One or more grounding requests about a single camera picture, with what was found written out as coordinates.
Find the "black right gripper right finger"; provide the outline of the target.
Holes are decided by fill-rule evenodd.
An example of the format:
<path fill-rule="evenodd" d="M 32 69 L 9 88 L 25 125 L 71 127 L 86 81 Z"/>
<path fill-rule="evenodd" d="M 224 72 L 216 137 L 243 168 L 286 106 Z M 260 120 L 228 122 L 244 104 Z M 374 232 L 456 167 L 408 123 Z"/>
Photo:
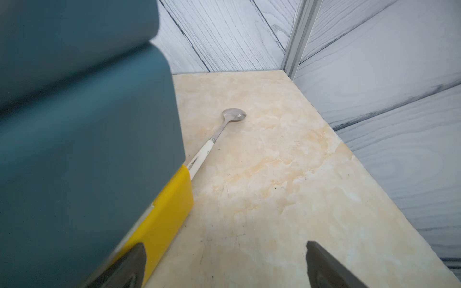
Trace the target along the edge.
<path fill-rule="evenodd" d="M 316 241 L 306 244 L 307 275 L 311 288 L 367 288 Z"/>

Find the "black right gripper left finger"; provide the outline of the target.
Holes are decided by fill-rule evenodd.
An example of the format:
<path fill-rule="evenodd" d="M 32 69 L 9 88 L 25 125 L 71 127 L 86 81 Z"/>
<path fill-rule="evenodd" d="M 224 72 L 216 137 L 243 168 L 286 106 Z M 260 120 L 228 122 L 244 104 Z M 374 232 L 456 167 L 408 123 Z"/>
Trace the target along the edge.
<path fill-rule="evenodd" d="M 87 288 L 141 288 L 146 265 L 143 243 L 137 243 Z"/>

